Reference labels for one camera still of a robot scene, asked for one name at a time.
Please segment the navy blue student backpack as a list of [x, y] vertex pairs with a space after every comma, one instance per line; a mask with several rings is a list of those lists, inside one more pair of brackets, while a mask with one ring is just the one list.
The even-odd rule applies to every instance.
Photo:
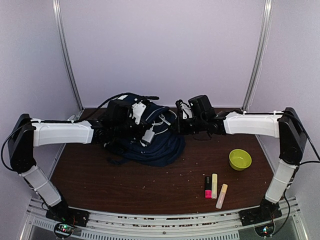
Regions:
[[[118, 142], [117, 126], [122, 123], [135, 124], [129, 115], [132, 105], [138, 102], [146, 105], [140, 124], [147, 124], [147, 130], [141, 140]], [[151, 97], [123, 93], [107, 105], [103, 121], [110, 127], [111, 133], [103, 146], [122, 158], [112, 160], [115, 165], [133, 161], [152, 167], [165, 167], [172, 164], [186, 146], [184, 136], [172, 129], [177, 118], [168, 106], [155, 104]]]

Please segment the yellow highlighter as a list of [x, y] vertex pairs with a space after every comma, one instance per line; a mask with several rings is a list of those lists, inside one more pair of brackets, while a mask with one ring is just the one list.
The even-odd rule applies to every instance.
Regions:
[[211, 198], [216, 199], [218, 192], [218, 175], [213, 173], [211, 176]]

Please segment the pink black highlighter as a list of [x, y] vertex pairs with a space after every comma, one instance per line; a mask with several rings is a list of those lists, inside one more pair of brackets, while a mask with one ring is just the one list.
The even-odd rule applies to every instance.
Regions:
[[206, 199], [212, 198], [212, 178], [210, 176], [205, 176], [204, 179], [204, 197]]

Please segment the pale orange highlighter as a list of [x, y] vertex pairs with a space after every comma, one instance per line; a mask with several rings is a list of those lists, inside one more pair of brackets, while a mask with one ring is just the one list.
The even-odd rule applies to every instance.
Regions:
[[222, 208], [224, 200], [225, 200], [225, 196], [226, 196], [226, 193], [227, 193], [227, 190], [228, 190], [228, 185], [223, 183], [222, 186], [221, 186], [221, 190], [220, 190], [216, 205], [215, 205], [215, 207], [217, 209], [221, 209]]

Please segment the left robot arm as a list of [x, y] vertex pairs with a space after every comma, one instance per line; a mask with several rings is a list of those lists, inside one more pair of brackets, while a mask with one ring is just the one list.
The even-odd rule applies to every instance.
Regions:
[[109, 144], [115, 138], [136, 133], [147, 125], [142, 119], [149, 101], [135, 97], [133, 103], [115, 99], [98, 119], [90, 115], [78, 120], [43, 120], [22, 114], [2, 148], [8, 148], [8, 170], [17, 173], [38, 193], [49, 211], [61, 222], [72, 211], [60, 191], [34, 159], [34, 148], [55, 144]]

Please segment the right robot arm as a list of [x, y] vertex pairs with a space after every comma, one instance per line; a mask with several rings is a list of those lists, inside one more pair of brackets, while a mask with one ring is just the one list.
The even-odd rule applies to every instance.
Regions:
[[268, 220], [277, 209], [285, 190], [292, 183], [301, 164], [307, 134], [296, 111], [287, 107], [284, 111], [250, 113], [233, 110], [216, 113], [209, 98], [199, 95], [177, 107], [176, 130], [182, 135], [207, 132], [208, 135], [263, 135], [279, 140], [280, 154], [277, 170], [256, 210], [259, 220]]

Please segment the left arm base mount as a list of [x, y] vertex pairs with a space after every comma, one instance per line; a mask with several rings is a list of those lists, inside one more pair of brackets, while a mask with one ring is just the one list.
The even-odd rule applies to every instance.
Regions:
[[58, 239], [66, 239], [80, 234], [80, 227], [86, 227], [90, 213], [85, 210], [70, 208], [66, 217], [58, 217], [50, 210], [46, 211], [46, 218], [56, 221], [54, 224], [53, 233]]

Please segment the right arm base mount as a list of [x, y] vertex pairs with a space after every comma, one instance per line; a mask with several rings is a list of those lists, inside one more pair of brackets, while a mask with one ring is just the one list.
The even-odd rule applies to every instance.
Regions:
[[238, 214], [242, 226], [253, 226], [255, 233], [262, 238], [271, 237], [275, 233], [275, 219], [283, 215], [279, 209], [271, 212], [260, 206], [241, 210]]

